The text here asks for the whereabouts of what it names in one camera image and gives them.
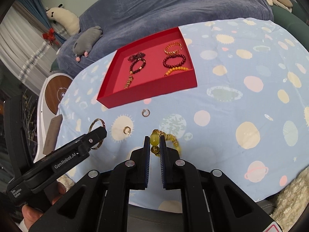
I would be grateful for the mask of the person's left hand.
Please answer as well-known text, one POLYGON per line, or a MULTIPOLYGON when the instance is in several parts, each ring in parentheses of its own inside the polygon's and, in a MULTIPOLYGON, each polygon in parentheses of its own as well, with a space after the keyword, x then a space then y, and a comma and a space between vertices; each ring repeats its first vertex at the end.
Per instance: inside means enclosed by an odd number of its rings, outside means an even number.
POLYGON ((27 204, 22 207, 22 215, 24 217, 24 224, 27 229, 45 213, 62 195, 66 192, 66 187, 58 182, 55 182, 37 193, 30 193, 25 196, 27 204))

